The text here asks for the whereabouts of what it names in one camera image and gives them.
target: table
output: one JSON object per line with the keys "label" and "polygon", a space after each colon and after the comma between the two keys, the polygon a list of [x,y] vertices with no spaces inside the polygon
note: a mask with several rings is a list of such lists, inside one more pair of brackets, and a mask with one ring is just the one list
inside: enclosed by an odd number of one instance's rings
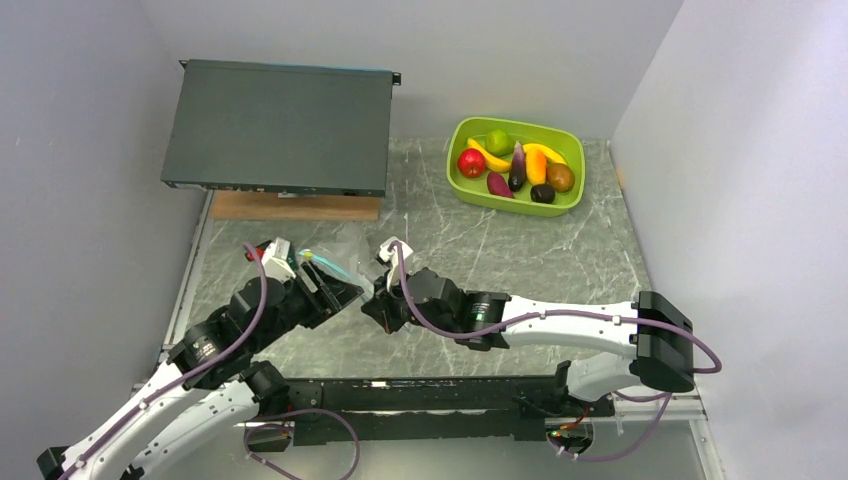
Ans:
{"label": "table", "polygon": [[[565,215],[531,217],[466,204],[445,176],[444,138],[392,139],[387,196],[376,223],[361,223],[370,252],[395,235],[460,288],[549,302],[613,303],[650,288],[618,179],[602,140],[583,142],[583,199]],[[189,323],[204,320],[256,275],[241,243],[281,236],[297,248],[332,241],[340,222],[215,221]],[[298,328],[266,349],[286,377],[422,377],[552,374],[597,352],[529,346],[475,352],[424,330],[394,335],[352,307],[315,330]]]}

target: lime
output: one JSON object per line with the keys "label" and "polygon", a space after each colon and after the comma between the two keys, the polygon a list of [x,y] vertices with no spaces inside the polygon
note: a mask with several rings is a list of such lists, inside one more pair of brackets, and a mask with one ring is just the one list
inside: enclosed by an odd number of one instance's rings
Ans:
{"label": "lime", "polygon": [[492,155],[506,155],[512,151],[514,143],[503,130],[492,130],[486,134],[486,150]]}

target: red apple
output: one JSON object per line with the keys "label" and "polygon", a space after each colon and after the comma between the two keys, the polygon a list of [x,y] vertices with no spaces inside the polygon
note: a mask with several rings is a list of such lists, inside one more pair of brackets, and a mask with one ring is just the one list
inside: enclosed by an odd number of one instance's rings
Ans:
{"label": "red apple", "polygon": [[486,159],[479,150],[466,148],[459,154],[456,166],[459,167],[459,173],[468,178],[477,178],[486,171]]}

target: toy fruit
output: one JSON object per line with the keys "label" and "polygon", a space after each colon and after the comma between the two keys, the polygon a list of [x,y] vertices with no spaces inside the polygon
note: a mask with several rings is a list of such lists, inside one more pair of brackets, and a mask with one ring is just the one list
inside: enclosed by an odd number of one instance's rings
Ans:
{"label": "toy fruit", "polygon": [[545,154],[534,148],[524,156],[524,162],[527,164],[527,181],[531,185],[545,183],[545,170],[548,166]]}
{"label": "toy fruit", "polygon": [[536,203],[552,203],[554,198],[556,198],[554,187],[547,183],[534,185],[533,188],[530,189],[530,200],[533,200]]}
{"label": "toy fruit", "polygon": [[512,167],[509,169],[509,180],[506,184],[513,192],[521,190],[527,181],[527,165],[524,162],[524,150],[521,143],[515,142],[515,153],[512,155]]}
{"label": "toy fruit", "polygon": [[486,171],[486,158],[479,150],[466,148],[456,161],[459,173],[468,178],[477,178]]}
{"label": "toy fruit", "polygon": [[486,134],[486,150],[498,157],[506,155],[512,150],[512,139],[503,130],[492,130]]}
{"label": "toy fruit", "polygon": [[538,148],[539,150],[541,150],[542,153],[544,153],[545,156],[548,157],[548,160],[554,163],[562,163],[564,165],[568,165],[568,162],[566,162],[565,159],[562,158],[562,155],[556,153],[553,149],[546,147],[541,143],[528,143],[524,145],[524,153],[527,153],[528,151],[533,150],[534,148]]}
{"label": "toy fruit", "polygon": [[467,144],[468,148],[473,148],[474,150],[477,150],[478,152],[483,154],[483,157],[485,157],[486,159],[486,167],[489,170],[498,173],[506,173],[509,171],[510,162],[502,160],[487,152],[486,149],[483,148],[483,146],[477,142],[477,140],[469,138]]}
{"label": "toy fruit", "polygon": [[486,187],[489,188],[489,193],[492,195],[515,198],[500,173],[489,172],[489,175],[486,176]]}
{"label": "toy fruit", "polygon": [[574,187],[574,172],[568,168],[568,165],[562,163],[552,163],[548,165],[546,174],[548,185],[554,187],[557,192],[567,192]]}

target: eggplant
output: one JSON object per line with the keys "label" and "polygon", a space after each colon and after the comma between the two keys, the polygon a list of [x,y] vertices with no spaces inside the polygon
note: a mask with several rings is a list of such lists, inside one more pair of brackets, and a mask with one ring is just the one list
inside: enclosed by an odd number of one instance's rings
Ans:
{"label": "eggplant", "polygon": [[553,203],[554,198],[556,198],[556,191],[547,183],[533,185],[530,189],[530,200],[536,203]]}
{"label": "eggplant", "polygon": [[489,172],[489,175],[486,177],[486,186],[489,187],[489,193],[492,195],[515,198],[515,196],[512,195],[512,192],[509,191],[509,187],[506,185],[506,181],[500,173]]}
{"label": "eggplant", "polygon": [[515,142],[515,151],[512,154],[512,166],[509,167],[509,180],[506,181],[509,189],[513,192],[521,190],[527,181],[527,168],[524,160],[524,148],[521,142]]}

